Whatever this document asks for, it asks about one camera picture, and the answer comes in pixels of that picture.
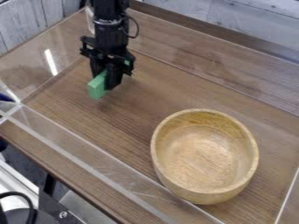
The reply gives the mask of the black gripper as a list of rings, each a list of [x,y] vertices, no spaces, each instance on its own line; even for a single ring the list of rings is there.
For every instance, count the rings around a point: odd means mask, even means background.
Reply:
[[[136,36],[129,35],[129,19],[101,20],[93,18],[95,36],[81,36],[80,54],[89,59],[92,77],[96,78],[105,70],[105,90],[112,90],[123,79],[123,69],[117,64],[125,60],[132,62],[135,69],[136,57],[127,50],[128,40]]]

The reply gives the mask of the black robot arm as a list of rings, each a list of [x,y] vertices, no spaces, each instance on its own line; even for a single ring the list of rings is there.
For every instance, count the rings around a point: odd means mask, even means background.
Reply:
[[[135,55],[127,50],[129,35],[127,14],[129,0],[91,0],[95,36],[81,36],[80,54],[89,59],[93,78],[104,81],[104,89],[112,90],[121,84],[123,75],[132,75]]]

